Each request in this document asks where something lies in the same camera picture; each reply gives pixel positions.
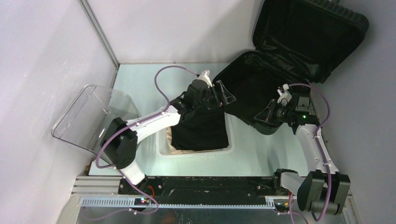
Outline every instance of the clear plastic bin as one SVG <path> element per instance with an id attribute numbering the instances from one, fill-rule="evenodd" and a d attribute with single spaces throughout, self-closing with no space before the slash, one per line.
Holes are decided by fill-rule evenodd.
<path id="1" fill-rule="evenodd" d="M 124 92 L 86 85 L 52 128 L 52 136 L 97 154 L 110 122 L 120 117 L 136 119 L 140 114 Z M 110 162 L 103 154 L 102 159 Z"/>

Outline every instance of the floor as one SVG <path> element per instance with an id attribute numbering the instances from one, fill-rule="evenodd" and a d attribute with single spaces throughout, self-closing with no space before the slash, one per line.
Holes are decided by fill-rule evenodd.
<path id="1" fill-rule="evenodd" d="M 142 116 L 158 110 L 166 101 L 154 86 L 156 72 L 168 64 L 122 64 L 114 88 L 127 93 Z M 227 63 L 180 64 L 200 73 L 211 71 L 214 78 Z M 158 85 L 173 99 L 185 91 L 194 76 L 181 69 L 167 69 L 158 77 Z M 235 149 L 227 154 L 197 154 L 188 157 L 164 158 L 156 153 L 156 135 L 144 139 L 138 148 L 136 161 L 146 175 L 178 176 L 270 176 L 277 168 L 293 169 L 307 175 L 302 148 L 291 129 L 284 124 L 275 134 L 265 136 L 229 115 L 234 132 Z M 119 175 L 113 169 L 92 166 L 90 175 Z"/>

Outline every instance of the wall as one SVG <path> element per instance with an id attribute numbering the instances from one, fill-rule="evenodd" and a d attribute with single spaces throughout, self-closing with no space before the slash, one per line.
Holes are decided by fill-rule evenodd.
<path id="1" fill-rule="evenodd" d="M 90 154 L 51 137 L 114 68 L 76 0 L 0 2 L 0 223 L 55 223 Z"/>
<path id="2" fill-rule="evenodd" d="M 363 223 L 394 223 L 396 4 L 346 0 L 344 6 L 365 15 L 370 27 L 362 45 L 318 85 L 332 109 L 324 134 L 335 164 L 351 178 Z"/>
<path id="3" fill-rule="evenodd" d="M 91 0 L 118 60 L 229 62 L 254 49 L 262 0 Z"/>

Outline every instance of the black cloth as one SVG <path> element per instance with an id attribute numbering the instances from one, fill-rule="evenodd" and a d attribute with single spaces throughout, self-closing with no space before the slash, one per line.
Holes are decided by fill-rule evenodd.
<path id="1" fill-rule="evenodd" d="M 172 126 L 172 146 L 178 150 L 204 151 L 228 147 L 224 109 L 195 111 L 194 117 Z"/>

